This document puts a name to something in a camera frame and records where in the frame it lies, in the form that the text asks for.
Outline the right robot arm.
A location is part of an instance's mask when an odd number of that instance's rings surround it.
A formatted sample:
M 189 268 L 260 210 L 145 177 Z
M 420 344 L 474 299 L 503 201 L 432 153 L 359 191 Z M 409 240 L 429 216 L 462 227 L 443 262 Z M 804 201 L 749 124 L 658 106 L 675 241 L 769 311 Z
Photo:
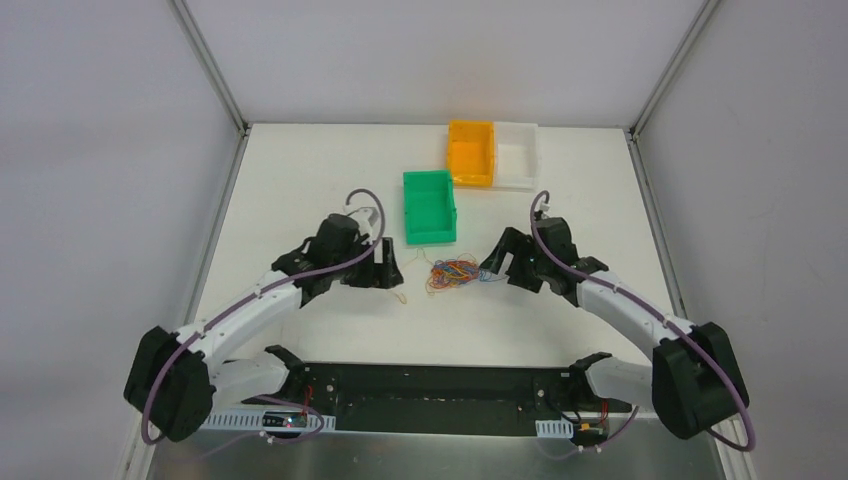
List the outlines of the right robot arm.
M 482 270 L 508 284 L 552 293 L 600 318 L 650 361 L 640 366 L 599 353 L 567 384 L 583 410 L 605 398 L 651 408 L 676 437 L 689 439 L 734 416 L 745 417 L 750 397 L 727 332 L 663 312 L 633 292 L 600 260 L 582 257 L 561 217 L 537 218 L 525 234 L 506 228 Z

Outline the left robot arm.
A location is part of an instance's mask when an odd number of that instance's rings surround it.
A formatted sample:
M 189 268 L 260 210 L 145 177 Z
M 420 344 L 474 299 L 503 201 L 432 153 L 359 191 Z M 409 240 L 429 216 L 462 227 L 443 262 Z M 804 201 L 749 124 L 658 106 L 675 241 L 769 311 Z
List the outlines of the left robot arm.
M 304 308 L 336 283 L 390 290 L 403 282 L 382 215 L 360 207 L 326 217 L 317 233 L 281 255 L 240 298 L 210 318 L 169 332 L 147 331 L 139 341 L 124 399 L 154 426 L 157 440 L 182 441 L 211 413 L 270 394 L 297 402 L 305 378 L 299 359 L 269 346 L 251 359 L 233 353 L 268 326 Z

